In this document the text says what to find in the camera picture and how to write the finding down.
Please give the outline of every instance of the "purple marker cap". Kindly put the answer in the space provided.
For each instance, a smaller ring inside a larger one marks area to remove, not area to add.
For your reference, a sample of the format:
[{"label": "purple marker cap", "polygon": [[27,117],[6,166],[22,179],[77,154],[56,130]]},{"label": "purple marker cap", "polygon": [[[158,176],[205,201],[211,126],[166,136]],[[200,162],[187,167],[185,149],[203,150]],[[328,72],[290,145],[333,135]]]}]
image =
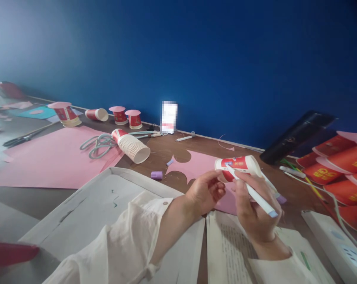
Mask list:
[{"label": "purple marker cap", "polygon": [[163,172],[152,172],[151,178],[152,179],[163,179]]},{"label": "purple marker cap", "polygon": [[282,195],[280,195],[279,197],[276,198],[278,203],[283,205],[285,204],[288,200],[286,198],[284,198]]}]

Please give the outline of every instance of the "wooden floor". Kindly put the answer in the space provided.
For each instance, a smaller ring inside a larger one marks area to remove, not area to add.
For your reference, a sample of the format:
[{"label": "wooden floor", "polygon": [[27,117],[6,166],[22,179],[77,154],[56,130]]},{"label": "wooden floor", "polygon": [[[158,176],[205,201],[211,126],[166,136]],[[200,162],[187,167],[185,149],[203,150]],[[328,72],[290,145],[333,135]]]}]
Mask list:
[{"label": "wooden floor", "polygon": [[[115,126],[113,117],[110,117],[109,120],[104,123],[91,121],[83,116],[80,116],[80,118],[83,121],[82,125],[99,131],[110,133],[115,128],[123,128],[128,132],[130,131],[128,126]],[[3,132],[0,134],[0,151],[4,150],[1,146],[4,141],[15,138],[46,124],[49,124],[49,122],[45,120],[18,117],[14,117],[13,121],[0,122],[0,127],[3,129]],[[148,127],[149,125],[145,125],[138,131],[145,130]],[[60,124],[54,125],[42,132],[40,135],[45,135],[60,128],[62,128]],[[186,135],[183,133],[175,133],[174,135],[168,135],[165,137],[143,139],[142,141],[151,149],[151,155],[148,160],[142,164],[133,164],[132,161],[125,155],[116,166],[130,168],[149,177],[152,171],[163,171],[165,174],[168,168],[166,163],[172,159],[173,155],[179,162],[184,163],[189,161],[191,155],[187,150],[219,158],[253,155],[259,162],[264,174],[275,185],[279,193],[288,200],[288,202],[282,206],[284,210],[284,217],[281,219],[279,225],[285,228],[298,230],[303,237],[307,238],[324,266],[333,276],[335,282],[343,283],[324,251],[321,249],[319,243],[316,241],[312,232],[301,217],[301,210],[313,210],[329,215],[329,212],[312,192],[310,187],[286,176],[278,169],[278,166],[270,166],[263,163],[259,158],[260,153],[258,152],[240,147],[235,147],[235,152],[231,152],[230,150],[219,146],[218,141],[202,137],[195,137],[178,143],[175,142],[175,139],[183,136]],[[186,177],[183,173],[171,172],[167,174],[161,182],[185,193],[193,181],[194,180],[187,184]],[[74,190],[70,189],[0,187],[0,202],[41,220],[73,192]],[[207,283],[206,234],[204,234],[202,246],[198,283]]]}]

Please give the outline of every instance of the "power strip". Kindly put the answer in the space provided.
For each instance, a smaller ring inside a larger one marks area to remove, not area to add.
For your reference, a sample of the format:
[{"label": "power strip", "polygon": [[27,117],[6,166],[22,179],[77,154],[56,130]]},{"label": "power strip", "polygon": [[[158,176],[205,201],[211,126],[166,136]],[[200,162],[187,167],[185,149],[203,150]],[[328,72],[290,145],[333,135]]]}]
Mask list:
[{"label": "power strip", "polygon": [[357,247],[330,216],[302,211],[302,217],[343,281],[357,284]]}]

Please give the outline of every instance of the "white shirt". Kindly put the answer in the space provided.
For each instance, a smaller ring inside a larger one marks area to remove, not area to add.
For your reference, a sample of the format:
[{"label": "white shirt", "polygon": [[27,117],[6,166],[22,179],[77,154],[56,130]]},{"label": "white shirt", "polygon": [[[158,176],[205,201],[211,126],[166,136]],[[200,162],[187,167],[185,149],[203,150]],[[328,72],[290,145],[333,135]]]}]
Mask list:
[{"label": "white shirt", "polygon": [[[115,224],[105,226],[80,252],[64,259],[45,284],[133,284],[151,278],[159,266],[150,264],[160,222],[172,198],[155,199],[142,192],[128,204]],[[249,260],[261,283],[318,283],[292,253],[281,261]]]}]

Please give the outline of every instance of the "person's right hand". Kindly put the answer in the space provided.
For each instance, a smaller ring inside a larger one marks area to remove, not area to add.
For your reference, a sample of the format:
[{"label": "person's right hand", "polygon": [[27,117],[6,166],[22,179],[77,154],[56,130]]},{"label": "person's right hand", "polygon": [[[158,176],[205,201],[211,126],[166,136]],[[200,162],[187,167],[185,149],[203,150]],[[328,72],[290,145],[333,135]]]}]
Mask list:
[{"label": "person's right hand", "polygon": [[[233,190],[236,193],[236,211],[240,224],[245,229],[251,242],[267,243],[275,239],[274,228],[282,215],[280,204],[263,178],[253,177],[235,171],[239,180],[234,179]],[[250,202],[245,183],[254,188],[277,212],[278,216],[270,217],[256,202]]]}]

